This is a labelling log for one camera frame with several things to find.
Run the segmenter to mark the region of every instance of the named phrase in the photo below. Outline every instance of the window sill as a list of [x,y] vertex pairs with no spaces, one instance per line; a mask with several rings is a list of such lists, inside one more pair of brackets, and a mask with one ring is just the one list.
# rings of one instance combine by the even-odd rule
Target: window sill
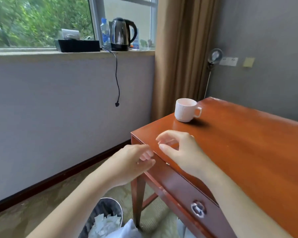
[[[117,57],[138,57],[154,56],[154,50],[148,51],[127,51],[114,52]],[[91,52],[91,53],[61,53],[58,51],[32,51],[32,52],[0,52],[0,63],[7,62],[38,62],[38,61],[58,61],[58,60],[80,60],[80,59],[99,59],[112,58],[111,53]]]

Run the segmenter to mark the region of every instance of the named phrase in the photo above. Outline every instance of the crumpled paper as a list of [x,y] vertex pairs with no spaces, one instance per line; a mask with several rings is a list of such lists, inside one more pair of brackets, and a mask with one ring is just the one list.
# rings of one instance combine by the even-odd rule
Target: crumpled paper
[[117,215],[104,217],[104,214],[95,216],[95,223],[88,233],[88,238],[105,238],[111,232],[119,229],[121,217]]

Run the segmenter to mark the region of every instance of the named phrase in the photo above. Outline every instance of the white mug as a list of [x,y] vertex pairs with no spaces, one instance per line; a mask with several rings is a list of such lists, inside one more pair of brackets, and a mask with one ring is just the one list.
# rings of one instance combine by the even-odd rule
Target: white mug
[[[198,118],[201,116],[202,108],[197,107],[197,102],[189,98],[180,98],[175,103],[175,118],[181,122],[190,122],[194,117]],[[195,115],[196,109],[200,110],[199,115]]]

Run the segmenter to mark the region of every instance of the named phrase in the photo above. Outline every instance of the baseboard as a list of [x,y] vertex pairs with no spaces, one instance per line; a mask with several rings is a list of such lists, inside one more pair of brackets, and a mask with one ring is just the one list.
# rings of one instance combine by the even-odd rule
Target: baseboard
[[0,200],[0,212],[10,208],[11,206],[14,206],[18,203],[20,203],[23,200],[26,200],[30,198],[31,196],[34,196],[43,190],[46,190],[47,188],[66,180],[68,177],[71,177],[84,169],[112,156],[115,152],[123,148],[125,145],[130,144],[130,140],[127,140],[119,145],[116,145],[113,148],[110,148],[88,160],[85,160],[79,164],[74,165],[71,168],[68,168],[52,177],[49,177],[39,183],[36,183],[24,190],[21,190],[20,192],[11,195],[3,200]]

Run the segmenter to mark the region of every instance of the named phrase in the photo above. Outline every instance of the tree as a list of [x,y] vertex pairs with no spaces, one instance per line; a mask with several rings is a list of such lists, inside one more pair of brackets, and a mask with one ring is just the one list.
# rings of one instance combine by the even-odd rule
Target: tree
[[88,0],[0,0],[0,47],[54,47],[62,28],[93,37]]

